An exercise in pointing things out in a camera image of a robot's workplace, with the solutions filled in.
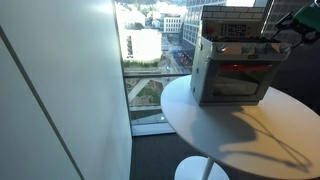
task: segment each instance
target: table pedestal base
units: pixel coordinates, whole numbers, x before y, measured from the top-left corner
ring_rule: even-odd
[[[202,180],[203,177],[208,177],[208,180],[229,180],[224,170],[217,163],[214,163],[212,167],[212,163],[213,161],[210,158],[201,156],[188,157],[177,167],[174,179]]]

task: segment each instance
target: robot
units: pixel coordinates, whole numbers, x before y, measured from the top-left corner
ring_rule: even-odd
[[[303,6],[296,14],[289,12],[275,25],[277,32],[291,29],[301,36],[300,42],[294,44],[294,49],[299,45],[311,45],[320,38],[320,0],[315,0],[310,6]]]

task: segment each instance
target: gray floor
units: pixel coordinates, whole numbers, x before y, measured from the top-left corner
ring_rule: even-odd
[[[130,179],[173,180],[176,167],[189,156],[203,155],[175,133],[133,137]],[[231,180],[266,180],[227,167],[222,168]]]

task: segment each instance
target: white wall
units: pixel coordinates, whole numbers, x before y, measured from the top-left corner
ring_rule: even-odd
[[[8,0],[0,6],[0,24],[86,179],[129,179],[130,174],[131,132],[111,10],[110,0]],[[39,109],[33,109],[37,117],[24,109],[38,105],[22,77],[17,81],[17,70],[1,71],[1,76],[5,77],[0,81],[1,128],[11,134],[1,134],[1,147],[8,149],[0,148],[0,179],[2,167],[8,170],[5,177],[15,177],[17,166],[21,175],[38,179],[79,178]],[[10,82],[17,85],[9,87]],[[17,94],[21,98],[13,101]],[[29,134],[24,136],[21,129]],[[42,141],[33,139],[39,136]],[[22,141],[41,148],[17,150]],[[38,154],[52,155],[46,163],[58,170],[42,173],[41,158],[27,161],[28,165],[23,161]],[[60,172],[59,167],[66,168]]]

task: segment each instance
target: tabletop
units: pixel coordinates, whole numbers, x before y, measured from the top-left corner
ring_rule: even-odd
[[[191,76],[168,84],[162,111],[176,133],[214,161],[276,179],[320,177],[320,117],[269,88],[256,106],[199,106]]]

